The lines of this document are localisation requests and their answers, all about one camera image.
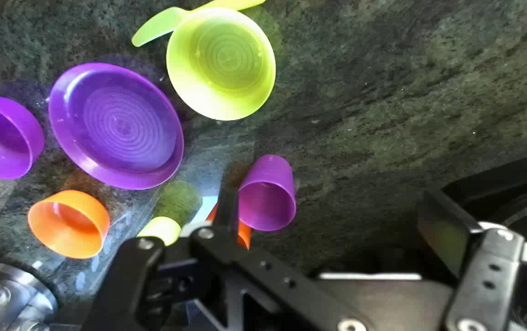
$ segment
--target plastic bowl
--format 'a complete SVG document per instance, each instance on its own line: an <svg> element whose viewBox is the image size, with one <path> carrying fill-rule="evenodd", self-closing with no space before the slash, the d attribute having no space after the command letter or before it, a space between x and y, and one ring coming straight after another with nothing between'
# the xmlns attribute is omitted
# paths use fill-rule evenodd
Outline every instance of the plastic bowl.
<svg viewBox="0 0 527 331"><path fill-rule="evenodd" d="M121 66L88 63L64 72L49 94L49 121L62 151L113 188L156 188L181 162L181 123L170 101Z"/></svg>
<svg viewBox="0 0 527 331"><path fill-rule="evenodd" d="M178 96L205 118L233 121L257 112L275 83L275 55L264 31L238 11L196 9L167 50Z"/></svg>

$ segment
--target green plastic bowl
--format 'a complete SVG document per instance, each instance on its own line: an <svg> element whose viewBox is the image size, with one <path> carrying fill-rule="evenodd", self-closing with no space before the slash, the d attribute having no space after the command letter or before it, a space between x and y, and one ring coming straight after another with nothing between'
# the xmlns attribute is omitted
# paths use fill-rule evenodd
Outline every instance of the green plastic bowl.
<svg viewBox="0 0 527 331"><path fill-rule="evenodd" d="M275 55L264 31L233 9L196 9L174 29L168 77L196 112L233 121L257 112L275 83Z"/></svg>

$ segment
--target plastic cup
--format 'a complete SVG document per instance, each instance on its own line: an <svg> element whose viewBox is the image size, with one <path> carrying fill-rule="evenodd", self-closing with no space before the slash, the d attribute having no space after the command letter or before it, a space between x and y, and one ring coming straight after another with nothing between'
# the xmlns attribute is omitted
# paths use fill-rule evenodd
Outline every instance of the plastic cup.
<svg viewBox="0 0 527 331"><path fill-rule="evenodd" d="M205 118L257 112L275 83L275 55L262 29L238 11L203 7L174 29L167 50L178 96Z"/></svg>
<svg viewBox="0 0 527 331"><path fill-rule="evenodd" d="M157 237L170 246L181 234L181 226L168 217L154 217L150 219L145 228L139 230L137 237Z"/></svg>
<svg viewBox="0 0 527 331"><path fill-rule="evenodd" d="M23 177L44 149L36 118L20 103L0 98L0 180Z"/></svg>
<svg viewBox="0 0 527 331"><path fill-rule="evenodd" d="M238 191L240 219L253 230L277 232L295 219L295 186L291 166L277 156L260 156Z"/></svg>
<svg viewBox="0 0 527 331"><path fill-rule="evenodd" d="M218 206L212 206L212 210L209 212L205 221L212 223L216 213L218 213ZM251 246L251 228L247 228L247 224L244 224L242 221L238 223L238 237L236 237L236 241L238 241L240 246L249 250L249 246Z"/></svg>
<svg viewBox="0 0 527 331"><path fill-rule="evenodd" d="M27 212L31 234L49 250L88 259L100 252L110 228L110 213L88 193L58 191Z"/></svg>

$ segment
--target black metal frame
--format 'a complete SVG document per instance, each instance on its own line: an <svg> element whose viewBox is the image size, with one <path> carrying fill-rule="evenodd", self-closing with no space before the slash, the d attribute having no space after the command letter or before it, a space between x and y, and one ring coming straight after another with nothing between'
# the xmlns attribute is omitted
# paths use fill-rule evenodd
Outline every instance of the black metal frame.
<svg viewBox="0 0 527 331"><path fill-rule="evenodd" d="M525 171L527 160L424 195L418 230L457 276L457 289L308 280L262 250L236 245L236 193L223 189L211 228L170 248L152 237L126 241L82 329L161 329L170 307L189 300L214 329L521 329L510 309L515 298L527 300L527 243L506 228L482 230L477 219L527 195Z"/></svg>

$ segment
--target plastic dish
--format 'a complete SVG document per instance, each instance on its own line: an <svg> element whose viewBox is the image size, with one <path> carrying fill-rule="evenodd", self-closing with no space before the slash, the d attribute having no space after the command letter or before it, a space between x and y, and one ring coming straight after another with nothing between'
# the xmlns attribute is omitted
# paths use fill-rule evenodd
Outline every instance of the plastic dish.
<svg viewBox="0 0 527 331"><path fill-rule="evenodd" d="M40 123L20 103L0 98L0 180L23 177L44 149Z"/></svg>
<svg viewBox="0 0 527 331"><path fill-rule="evenodd" d="M156 188L179 167L176 110L132 70L104 63L69 68L53 85L47 109L62 151L108 186Z"/></svg>
<svg viewBox="0 0 527 331"><path fill-rule="evenodd" d="M275 55L264 31L238 11L203 7L170 35L168 77L178 96L205 118L233 121L257 112L275 83Z"/></svg>
<svg viewBox="0 0 527 331"><path fill-rule="evenodd" d="M100 252L110 228L110 213L88 193L58 191L27 212L33 235L49 250L88 259Z"/></svg>

